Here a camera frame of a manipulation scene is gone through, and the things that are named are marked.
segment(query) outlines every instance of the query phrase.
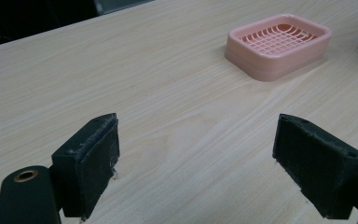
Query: black object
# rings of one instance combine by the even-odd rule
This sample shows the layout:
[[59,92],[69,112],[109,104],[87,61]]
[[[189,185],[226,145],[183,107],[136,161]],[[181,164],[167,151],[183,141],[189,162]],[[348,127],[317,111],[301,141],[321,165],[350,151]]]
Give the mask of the black object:
[[45,0],[59,27],[98,16],[94,0]]
[[94,0],[99,15],[112,13],[125,9],[127,7],[135,7],[153,0]]
[[281,114],[275,158],[323,217],[348,219],[358,208],[358,150],[313,123]]
[[53,153],[50,168],[26,167],[5,178],[0,224],[61,223],[61,208],[66,217],[89,218],[118,157],[116,114],[92,119]]

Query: wood grain surface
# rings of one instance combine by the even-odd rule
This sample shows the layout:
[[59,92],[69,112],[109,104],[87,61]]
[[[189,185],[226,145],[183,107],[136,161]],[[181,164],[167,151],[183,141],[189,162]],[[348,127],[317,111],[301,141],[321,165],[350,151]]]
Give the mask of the wood grain surface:
[[[227,33],[281,13],[333,37],[323,60],[255,81]],[[320,217],[272,146],[287,113],[358,149],[358,1],[156,0],[1,45],[0,184],[113,112],[118,179],[87,223],[357,223]]]

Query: dark background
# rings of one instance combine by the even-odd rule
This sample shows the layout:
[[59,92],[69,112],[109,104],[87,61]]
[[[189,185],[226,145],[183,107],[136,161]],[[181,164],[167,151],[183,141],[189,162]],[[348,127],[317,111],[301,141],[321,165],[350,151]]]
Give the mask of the dark background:
[[110,0],[97,12],[94,0],[0,0],[0,44],[148,1]]

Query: soap dish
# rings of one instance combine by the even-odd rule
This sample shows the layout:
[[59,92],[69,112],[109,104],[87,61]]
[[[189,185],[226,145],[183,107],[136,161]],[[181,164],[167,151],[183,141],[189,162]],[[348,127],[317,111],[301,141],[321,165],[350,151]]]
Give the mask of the soap dish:
[[313,21],[278,15],[230,31],[225,56],[250,77],[274,81],[321,59],[331,34]]

